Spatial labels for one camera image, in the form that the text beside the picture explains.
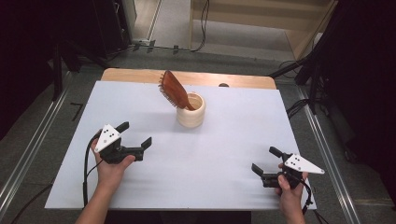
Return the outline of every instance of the hair brush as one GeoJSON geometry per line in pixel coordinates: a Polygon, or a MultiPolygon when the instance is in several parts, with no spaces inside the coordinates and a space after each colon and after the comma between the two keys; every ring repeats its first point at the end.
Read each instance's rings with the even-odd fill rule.
{"type": "Polygon", "coordinates": [[[161,76],[159,87],[160,92],[173,106],[181,109],[187,107],[189,110],[195,110],[189,102],[186,90],[184,90],[171,71],[165,71],[161,76]]]}

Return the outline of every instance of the wire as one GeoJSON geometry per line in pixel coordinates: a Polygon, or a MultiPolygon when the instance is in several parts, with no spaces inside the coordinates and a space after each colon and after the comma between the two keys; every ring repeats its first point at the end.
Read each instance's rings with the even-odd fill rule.
{"type": "Polygon", "coordinates": [[[201,29],[202,29],[202,35],[203,35],[201,45],[197,49],[193,49],[192,52],[200,50],[205,45],[205,41],[206,41],[206,22],[207,22],[207,15],[209,14],[209,5],[210,5],[210,2],[209,2],[209,0],[207,0],[206,3],[205,3],[204,9],[202,10],[202,14],[201,14],[201,29]],[[205,16],[205,25],[204,25],[203,19],[204,19],[205,9],[206,9],[206,16],[205,16]]]}
{"type": "Polygon", "coordinates": [[[326,91],[324,90],[324,81],[323,81],[322,77],[320,77],[319,81],[318,81],[318,92],[320,92],[320,96],[317,99],[319,102],[319,109],[326,116],[329,116],[329,110],[328,110],[327,106],[325,105],[329,96],[327,95],[326,91]]]}
{"type": "Polygon", "coordinates": [[[202,30],[203,37],[202,37],[201,45],[197,49],[175,49],[175,48],[168,48],[168,47],[144,46],[144,45],[137,44],[137,45],[132,45],[130,48],[120,50],[115,53],[121,53],[121,52],[130,50],[130,49],[135,49],[135,47],[146,48],[146,49],[170,49],[170,50],[187,51],[187,52],[199,51],[201,48],[204,47],[205,42],[206,42],[206,22],[207,22],[207,15],[209,14],[209,5],[210,5],[210,1],[206,0],[204,9],[202,10],[202,14],[201,14],[201,30],[202,30]]]}
{"type": "MultiPolygon", "coordinates": [[[[115,58],[117,58],[120,54],[122,53],[122,51],[117,51],[117,52],[114,52],[114,53],[111,53],[111,54],[108,54],[108,55],[112,55],[112,54],[115,54],[113,57],[111,57],[110,59],[107,59],[107,60],[105,60],[104,62],[105,63],[109,63],[109,62],[111,62],[111,61],[113,61],[115,58]]],[[[85,61],[85,60],[82,60],[82,59],[87,59],[86,57],[81,57],[81,58],[79,58],[79,60],[82,62],[82,63],[84,63],[84,64],[93,64],[94,62],[92,62],[92,61],[85,61]]]]}
{"type": "Polygon", "coordinates": [[[294,105],[292,105],[289,109],[286,110],[286,113],[288,114],[288,118],[291,119],[307,104],[309,104],[309,99],[299,100],[296,103],[294,103],[294,105]]]}
{"type": "MultiPolygon", "coordinates": [[[[287,177],[291,177],[291,178],[293,178],[293,179],[295,179],[295,180],[297,180],[297,181],[300,181],[300,183],[302,183],[302,184],[304,185],[305,190],[306,190],[306,192],[308,193],[308,197],[307,197],[307,199],[306,199],[306,201],[305,201],[305,205],[304,205],[304,208],[303,208],[303,215],[304,215],[305,212],[306,212],[306,210],[308,209],[308,206],[309,206],[310,204],[312,204],[312,200],[311,200],[311,197],[312,197],[312,190],[311,190],[311,188],[305,183],[305,181],[304,181],[303,179],[299,179],[299,178],[297,178],[296,176],[291,175],[291,174],[289,174],[289,173],[285,173],[285,175],[286,175],[287,177]]],[[[327,224],[329,224],[329,222],[328,222],[323,216],[321,216],[320,213],[319,213],[317,210],[313,210],[313,211],[314,211],[315,216],[317,217],[317,219],[318,219],[318,221],[319,221],[320,224],[322,224],[321,220],[323,220],[324,222],[326,222],[327,224]]]]}
{"type": "Polygon", "coordinates": [[[48,184],[45,188],[43,188],[40,192],[37,193],[37,195],[35,195],[35,197],[33,197],[22,209],[21,211],[14,217],[14,219],[12,220],[11,224],[15,224],[18,222],[18,219],[20,219],[22,213],[26,210],[26,208],[32,203],[34,202],[38,197],[40,197],[41,194],[43,194],[44,192],[46,192],[48,189],[50,189],[52,187],[52,183],[48,184]]]}
{"type": "Polygon", "coordinates": [[[87,177],[90,175],[92,170],[94,170],[100,163],[102,163],[103,160],[99,161],[95,166],[92,167],[92,169],[87,173],[87,177]]]}
{"type": "MultiPolygon", "coordinates": [[[[277,69],[280,69],[280,67],[282,67],[282,65],[283,65],[284,63],[297,63],[297,61],[285,61],[285,62],[281,63],[281,64],[277,67],[277,69]]],[[[294,77],[288,77],[288,76],[286,76],[285,74],[282,74],[282,76],[284,76],[284,77],[286,77],[286,78],[294,78],[294,77]]]]}
{"type": "Polygon", "coordinates": [[[93,136],[93,138],[90,140],[90,142],[87,145],[87,149],[85,151],[85,160],[84,160],[84,182],[82,183],[82,198],[84,200],[84,207],[85,205],[87,205],[88,203],[88,175],[87,175],[87,170],[88,170],[88,156],[90,155],[90,148],[91,145],[93,143],[93,140],[95,140],[96,138],[99,137],[100,132],[102,130],[99,131],[99,133],[97,133],[96,135],[93,136]]]}

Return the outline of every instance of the white tabletop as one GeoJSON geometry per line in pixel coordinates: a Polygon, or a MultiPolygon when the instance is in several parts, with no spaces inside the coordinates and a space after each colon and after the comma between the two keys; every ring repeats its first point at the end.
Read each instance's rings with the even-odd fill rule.
{"type": "MultiPolygon", "coordinates": [[[[85,148],[105,124],[129,121],[121,145],[152,146],[125,172],[110,208],[132,210],[266,210],[278,209],[273,189],[262,187],[251,171],[279,172],[281,159],[269,147],[299,153],[279,91],[185,86],[205,98],[204,123],[181,126],[176,109],[156,84],[96,82],[64,157],[46,208],[80,209],[85,148]]],[[[95,165],[91,153],[89,168],[95,165]]],[[[97,182],[88,181],[89,198],[97,182]]]]}

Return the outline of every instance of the wooden table edge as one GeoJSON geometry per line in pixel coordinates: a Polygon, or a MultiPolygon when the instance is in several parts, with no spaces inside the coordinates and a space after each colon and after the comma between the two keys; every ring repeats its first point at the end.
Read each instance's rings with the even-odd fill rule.
{"type": "MultiPolygon", "coordinates": [[[[164,71],[165,70],[108,68],[103,73],[101,80],[159,83],[160,77],[164,71]]],[[[183,71],[172,71],[172,73],[183,85],[218,86],[224,83],[233,88],[276,90],[275,81],[271,77],[183,71]]]]}

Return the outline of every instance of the forearm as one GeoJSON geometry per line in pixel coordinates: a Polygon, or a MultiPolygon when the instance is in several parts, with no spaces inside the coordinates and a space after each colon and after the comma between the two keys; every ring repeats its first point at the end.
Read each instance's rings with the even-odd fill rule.
{"type": "Polygon", "coordinates": [[[294,214],[292,216],[286,217],[286,222],[288,224],[305,224],[305,219],[303,213],[294,214]]]}
{"type": "Polygon", "coordinates": [[[108,206],[110,205],[113,193],[106,188],[98,186],[92,195],[87,206],[82,210],[76,221],[77,224],[98,224],[105,223],[108,206]]]}

